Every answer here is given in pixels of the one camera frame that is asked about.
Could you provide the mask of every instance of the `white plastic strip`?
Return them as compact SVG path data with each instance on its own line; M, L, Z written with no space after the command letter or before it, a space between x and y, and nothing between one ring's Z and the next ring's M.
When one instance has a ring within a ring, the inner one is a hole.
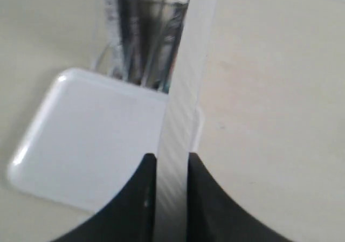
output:
M158 148L155 241L185 241L187 171L198 100L217 0L191 0Z

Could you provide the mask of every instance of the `white plastic dish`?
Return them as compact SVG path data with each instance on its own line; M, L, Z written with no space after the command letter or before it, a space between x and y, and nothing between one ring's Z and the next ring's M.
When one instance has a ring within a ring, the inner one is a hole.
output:
M168 96L73 68L57 77L8 168L18 190L96 212L157 152ZM191 151L203 127L195 117Z

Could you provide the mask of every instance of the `black curved edge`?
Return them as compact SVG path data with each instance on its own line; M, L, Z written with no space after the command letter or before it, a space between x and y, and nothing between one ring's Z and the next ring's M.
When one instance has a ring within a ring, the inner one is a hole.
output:
M131 179L101 211L53 242L151 242L156 165L156 157L146 154Z
M198 155L191 153L188 162L187 241L287 242L290 240L275 233L243 210L213 179Z

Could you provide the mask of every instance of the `white tabletop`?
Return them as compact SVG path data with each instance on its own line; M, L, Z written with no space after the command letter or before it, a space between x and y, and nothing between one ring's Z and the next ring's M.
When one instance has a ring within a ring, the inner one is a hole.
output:
M94 3L0 7L4 173L53 77L88 66ZM240 205L296 241L345 237L344 10L333 0L219 0L216 13L201 158ZM15 192L4 174L0 213L3 242L48 241L89 216Z

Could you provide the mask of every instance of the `white strap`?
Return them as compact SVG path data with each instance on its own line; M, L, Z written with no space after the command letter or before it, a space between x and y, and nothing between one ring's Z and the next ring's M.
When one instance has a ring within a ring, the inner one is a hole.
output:
M192 122L216 0L191 0L158 148L155 241L184 241Z

